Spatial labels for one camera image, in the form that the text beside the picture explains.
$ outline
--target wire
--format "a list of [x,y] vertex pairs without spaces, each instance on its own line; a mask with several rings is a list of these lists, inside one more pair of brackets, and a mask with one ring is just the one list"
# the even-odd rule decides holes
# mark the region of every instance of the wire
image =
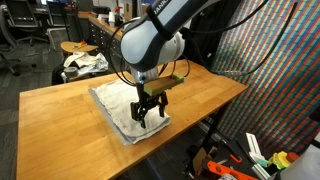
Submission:
[[193,34],[201,34],[201,35],[206,35],[206,34],[210,34],[213,35],[215,33],[219,33],[219,32],[225,32],[225,31],[229,31],[233,28],[236,28],[238,26],[240,26],[241,24],[245,23],[247,20],[249,20],[252,16],[254,16],[265,4],[267,4],[269,0],[264,1],[262,4],[260,4],[260,6],[255,9],[251,14],[249,14],[249,16],[247,16],[246,18],[244,18],[242,21],[238,22],[237,24],[234,24],[230,27],[226,27],[226,28],[222,28],[222,29],[218,29],[218,30],[214,30],[214,31],[190,31]]
[[257,69],[259,69],[262,64],[264,64],[266,62],[266,60],[269,58],[269,56],[272,54],[273,50],[276,48],[277,44],[279,43],[282,35],[284,34],[293,14],[294,14],[294,11],[297,7],[298,3],[295,2],[291,11],[290,11],[290,14],[287,18],[287,21],[285,23],[285,25],[282,27],[277,39],[275,40],[275,42],[273,43],[272,47],[270,48],[269,52],[267,53],[267,55],[263,58],[263,60],[255,67],[253,68],[252,70],[248,71],[248,72],[243,72],[243,71],[213,71],[211,70],[207,65],[206,63],[204,62],[202,56],[201,56],[201,52],[199,50],[199,47],[198,45],[196,44],[196,42],[194,41],[194,39],[192,38],[192,36],[190,35],[190,33],[184,33],[183,36],[185,36],[188,40],[190,40],[192,42],[192,45],[194,46],[195,48],[195,52],[197,53],[197,56],[199,57],[199,60],[200,60],[200,63],[211,73],[213,74],[219,74],[219,75],[231,75],[231,76],[243,76],[243,75],[249,75],[249,74],[252,74],[253,72],[255,72]]
[[163,71],[166,70],[167,66],[168,66],[168,63],[165,63],[165,64],[162,65],[158,76],[160,76],[163,73]]
[[281,32],[279,33],[277,39],[276,39],[275,42],[273,43],[273,45],[272,45],[271,49],[269,50],[268,54],[263,58],[263,60],[262,60],[255,68],[253,68],[252,70],[248,71],[247,74],[251,74],[251,73],[255,72],[255,71],[256,71],[257,69],[259,69],[259,68],[262,66],[262,64],[269,58],[269,56],[271,55],[271,53],[273,52],[273,50],[276,48],[277,44],[279,43],[279,41],[280,41],[283,33],[284,33],[285,30],[287,29],[287,26],[288,26],[288,24],[289,24],[289,22],[290,22],[290,20],[291,20],[291,18],[292,18],[292,16],[293,16],[293,13],[294,13],[297,5],[298,5],[298,3],[295,2],[294,5],[293,5],[293,7],[292,7],[292,9],[291,9],[291,11],[290,11],[290,14],[289,14],[289,16],[288,16],[288,18],[287,18],[286,23],[285,23],[284,26],[282,27]]
[[174,73],[174,71],[176,70],[176,61],[173,61],[173,68],[172,68],[172,72],[171,72],[171,76]]
[[189,59],[188,59],[188,57],[186,55],[182,54],[182,57],[184,57],[186,59],[187,63],[188,63],[188,72],[187,72],[186,75],[184,75],[184,77],[188,77],[188,75],[190,74],[190,69],[191,69],[190,62],[189,62]]
[[121,58],[121,61],[120,61],[120,72],[121,72],[121,75],[123,76],[123,78],[128,80],[126,75],[124,75],[124,73],[123,73],[123,66],[125,66],[125,64],[123,65],[123,62],[124,62],[124,59]]
[[203,65],[203,67],[205,67],[209,72],[211,72],[212,74],[218,74],[216,71],[213,71],[212,69],[210,69],[207,64],[204,62],[203,58],[202,58],[202,55],[200,53],[200,49],[197,45],[197,43],[194,41],[194,39],[192,38],[192,36],[190,35],[190,33],[186,33],[184,34],[183,36],[187,36],[187,40],[190,40],[194,49],[195,49],[195,52],[200,60],[200,63]]
[[130,86],[135,86],[135,84],[133,82],[131,82],[130,80],[128,80],[125,76],[121,77],[118,72],[116,71],[116,68],[112,62],[112,59],[111,59],[111,44],[112,44],[112,41],[114,39],[114,37],[116,36],[117,32],[125,25],[129,24],[129,23],[132,23],[134,20],[131,20],[131,21],[128,21],[128,22],[125,22],[125,23],[122,23],[115,31],[114,33],[112,34],[111,38],[109,39],[109,42],[107,43],[107,46],[106,46],[106,49],[109,49],[108,51],[108,58],[110,59],[110,65],[111,65],[111,68],[114,70],[114,72],[116,73],[116,75],[126,84],[130,85]]

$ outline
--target white towel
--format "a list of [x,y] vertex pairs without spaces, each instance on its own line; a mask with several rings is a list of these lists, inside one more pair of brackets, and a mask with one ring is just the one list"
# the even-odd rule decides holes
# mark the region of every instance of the white towel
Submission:
[[171,123],[171,117],[164,113],[160,117],[159,108],[155,107],[148,111],[145,116],[146,128],[131,118],[131,102],[139,100],[135,87],[129,86],[121,80],[113,81],[93,89],[100,102],[105,106],[114,124],[121,132],[134,137],[133,144],[148,138]]
[[88,66],[91,64],[96,64],[98,58],[96,56],[90,56],[86,52],[74,52],[73,55],[69,56],[65,61],[63,66],[69,67],[70,64],[75,61],[81,68],[83,66]]

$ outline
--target robotic arm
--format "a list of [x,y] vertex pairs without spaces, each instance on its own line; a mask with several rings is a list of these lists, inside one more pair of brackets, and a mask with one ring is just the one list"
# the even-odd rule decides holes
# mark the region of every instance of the robotic arm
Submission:
[[181,77],[169,77],[162,81],[165,83],[160,90],[147,92],[150,88],[146,86],[152,86],[150,84],[158,79],[157,65],[181,56],[184,40],[178,31],[197,13],[217,1],[156,0],[147,8],[147,15],[125,28],[121,52],[131,66],[139,96],[139,102],[131,103],[131,116],[141,123],[141,127],[145,128],[144,117],[155,106],[159,106],[159,114],[164,116],[168,104],[165,89],[183,81]]
[[140,72],[177,59],[184,49],[177,32],[197,13],[217,1],[157,0],[147,8],[148,15],[125,29],[121,40],[123,57]]

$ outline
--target desk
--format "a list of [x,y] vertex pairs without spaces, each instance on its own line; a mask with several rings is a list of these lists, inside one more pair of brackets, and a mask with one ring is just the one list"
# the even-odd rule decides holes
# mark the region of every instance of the desk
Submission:
[[[190,64],[186,83],[167,91],[172,123],[130,146],[88,93],[118,79],[115,74],[20,93],[17,179],[113,179],[246,89]],[[176,72],[186,71],[186,61],[178,61]]]

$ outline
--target wall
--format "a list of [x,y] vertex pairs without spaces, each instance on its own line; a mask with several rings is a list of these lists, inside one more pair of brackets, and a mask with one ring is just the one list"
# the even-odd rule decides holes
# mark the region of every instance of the wall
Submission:
[[[293,0],[269,1],[244,25],[224,33],[215,70],[249,70],[271,48]],[[243,0],[233,17],[247,17],[262,0]],[[301,152],[320,131],[308,118],[320,105],[320,3],[301,0],[289,27],[267,62],[254,74],[234,78],[249,86],[229,106],[219,129],[230,137],[238,132],[257,135],[272,150]]]

